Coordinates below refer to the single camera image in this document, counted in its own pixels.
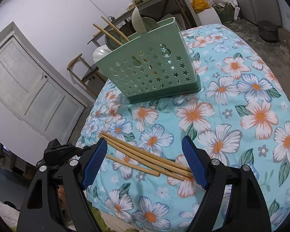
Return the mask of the person's left hand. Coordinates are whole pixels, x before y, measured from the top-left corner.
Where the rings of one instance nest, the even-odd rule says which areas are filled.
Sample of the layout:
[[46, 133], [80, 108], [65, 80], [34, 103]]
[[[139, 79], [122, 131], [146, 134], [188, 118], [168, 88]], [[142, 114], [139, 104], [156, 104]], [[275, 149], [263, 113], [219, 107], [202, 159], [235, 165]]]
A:
[[64, 208], [65, 206], [67, 206], [67, 199], [66, 199], [64, 186], [60, 185], [57, 190], [57, 193], [58, 193], [60, 205]]

